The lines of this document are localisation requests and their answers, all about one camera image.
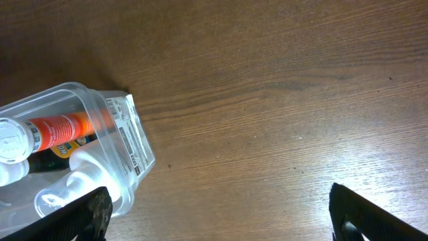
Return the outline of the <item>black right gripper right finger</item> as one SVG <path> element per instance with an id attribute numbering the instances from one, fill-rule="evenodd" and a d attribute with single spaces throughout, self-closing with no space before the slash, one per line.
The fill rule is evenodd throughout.
<path id="1" fill-rule="evenodd" d="M 334 183 L 329 194 L 332 239 L 424 240 L 427 234 L 410 226 L 344 185 Z"/>

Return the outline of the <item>white spray bottle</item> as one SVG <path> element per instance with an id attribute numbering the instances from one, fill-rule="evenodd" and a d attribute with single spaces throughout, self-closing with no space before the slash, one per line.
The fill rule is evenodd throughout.
<path id="1" fill-rule="evenodd" d="M 154 167 L 155 156 L 146 137 L 131 94 L 113 96 L 105 103 L 113 122 L 106 135 L 75 150 L 70 172 L 34 198 L 37 214 L 44 218 L 72 201 L 106 187 L 113 203 L 112 215 L 123 216 L 134 204 L 134 192 Z"/>

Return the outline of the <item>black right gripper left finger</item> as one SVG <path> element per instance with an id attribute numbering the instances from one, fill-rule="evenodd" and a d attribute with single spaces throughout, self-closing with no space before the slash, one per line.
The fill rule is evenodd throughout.
<path id="1" fill-rule="evenodd" d="M 105 241 L 112 208 L 107 188 L 98 187 L 2 241 Z"/>

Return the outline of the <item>orange tube with white cap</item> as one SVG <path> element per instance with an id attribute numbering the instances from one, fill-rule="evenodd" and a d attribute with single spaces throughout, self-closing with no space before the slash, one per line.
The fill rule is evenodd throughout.
<path id="1" fill-rule="evenodd" d="M 1 162 L 19 163 L 32 153 L 92 135 L 102 123 L 108 129 L 115 127 L 108 110 L 102 109 L 95 119 L 91 114 L 80 111 L 27 119 L 2 117 Z"/>

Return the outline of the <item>dark bottle with white cap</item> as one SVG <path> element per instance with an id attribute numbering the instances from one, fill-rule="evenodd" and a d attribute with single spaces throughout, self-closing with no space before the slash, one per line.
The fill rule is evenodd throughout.
<path id="1" fill-rule="evenodd" d="M 79 147 L 96 140 L 96 135 L 89 135 L 51 147 L 34 154 L 16 164 L 1 163 L 1 187 L 12 184 L 32 173 L 63 171 L 70 167 L 71 154 Z"/>

